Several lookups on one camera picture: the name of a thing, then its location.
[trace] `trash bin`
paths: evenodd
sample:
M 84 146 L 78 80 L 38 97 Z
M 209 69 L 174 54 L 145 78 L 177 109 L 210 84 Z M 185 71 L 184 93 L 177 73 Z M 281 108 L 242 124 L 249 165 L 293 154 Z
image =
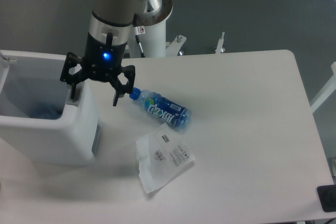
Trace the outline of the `trash bin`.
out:
M 0 137 L 36 161 L 92 164 L 101 123 L 88 83 L 71 100 L 59 80 L 65 56 L 3 54 L 10 60 L 0 58 Z

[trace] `white plastic bag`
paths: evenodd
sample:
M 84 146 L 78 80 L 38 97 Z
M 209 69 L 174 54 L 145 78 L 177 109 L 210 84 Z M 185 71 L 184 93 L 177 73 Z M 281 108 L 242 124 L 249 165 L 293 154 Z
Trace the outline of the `white plastic bag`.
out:
M 195 159 L 181 136 L 166 123 L 139 138 L 136 152 L 139 177 L 147 194 L 168 184 L 185 165 Z

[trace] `black object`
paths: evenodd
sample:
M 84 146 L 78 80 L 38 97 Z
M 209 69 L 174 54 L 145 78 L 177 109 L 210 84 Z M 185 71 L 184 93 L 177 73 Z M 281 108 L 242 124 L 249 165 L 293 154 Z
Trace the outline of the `black object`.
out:
M 336 212 L 336 185 L 319 186 L 317 193 L 325 212 Z
M 327 222 L 325 222 L 324 224 L 329 224 L 329 223 L 332 223 L 336 218 L 332 218 L 330 220 L 328 220 Z
M 135 79 L 135 66 L 122 67 L 121 61 L 125 51 L 126 43 L 118 46 L 112 45 L 113 34 L 108 33 L 106 43 L 94 39 L 88 35 L 86 51 L 83 58 L 69 52 L 67 54 L 60 80 L 71 85 L 71 99 L 75 97 L 76 85 L 86 79 L 94 81 L 109 82 L 116 90 L 113 106 L 117 105 L 118 98 L 125 93 L 132 93 Z M 81 65 L 81 70 L 70 74 L 70 68 Z M 122 84 L 118 75 L 123 73 L 127 83 Z
M 127 23 L 127 24 L 119 24 L 119 23 L 108 21 L 108 20 L 103 19 L 102 17 L 98 16 L 94 11 L 92 11 L 92 15 L 93 15 L 93 17 L 95 17 L 95 19 L 99 20 L 100 22 L 102 22 L 104 24 L 110 25 L 110 26 L 127 27 L 127 26 L 132 25 L 132 22 Z
M 139 35 L 135 36 L 135 40 L 136 40 L 136 43 L 138 43 L 138 45 L 139 45 L 141 58 L 146 58 L 146 56 L 143 52 L 143 49 L 142 49 L 142 45 L 141 45 L 141 42 L 140 42 L 140 39 L 139 39 Z

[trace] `barcode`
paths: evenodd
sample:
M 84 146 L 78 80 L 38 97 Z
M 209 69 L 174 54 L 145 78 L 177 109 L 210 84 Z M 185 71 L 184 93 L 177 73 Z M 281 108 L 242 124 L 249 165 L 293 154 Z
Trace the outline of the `barcode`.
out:
M 176 104 L 172 103 L 170 105 L 170 107 L 173 109 L 173 110 L 177 110 L 177 111 L 181 111 L 181 107 L 180 106 L 177 106 Z
M 158 160 L 160 160 L 160 161 L 163 160 L 163 156 L 162 156 L 162 153 L 161 153 L 161 152 L 157 151 L 157 152 L 155 152 L 155 155 L 156 155 L 156 158 L 157 158 Z
M 169 142 L 169 138 L 168 138 L 166 135 L 163 135 L 162 138 L 163 138 L 163 140 L 164 140 L 166 143 Z

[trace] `gray floor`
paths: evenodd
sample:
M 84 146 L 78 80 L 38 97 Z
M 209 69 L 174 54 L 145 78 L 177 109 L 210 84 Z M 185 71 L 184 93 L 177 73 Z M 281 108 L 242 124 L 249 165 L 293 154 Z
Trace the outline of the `gray floor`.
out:
M 82 55 L 93 0 L 0 0 L 0 49 Z M 289 49 L 309 100 L 336 61 L 334 0 L 174 0 L 167 39 L 188 38 L 186 54 Z M 336 156 L 336 94 L 315 114 L 327 157 Z

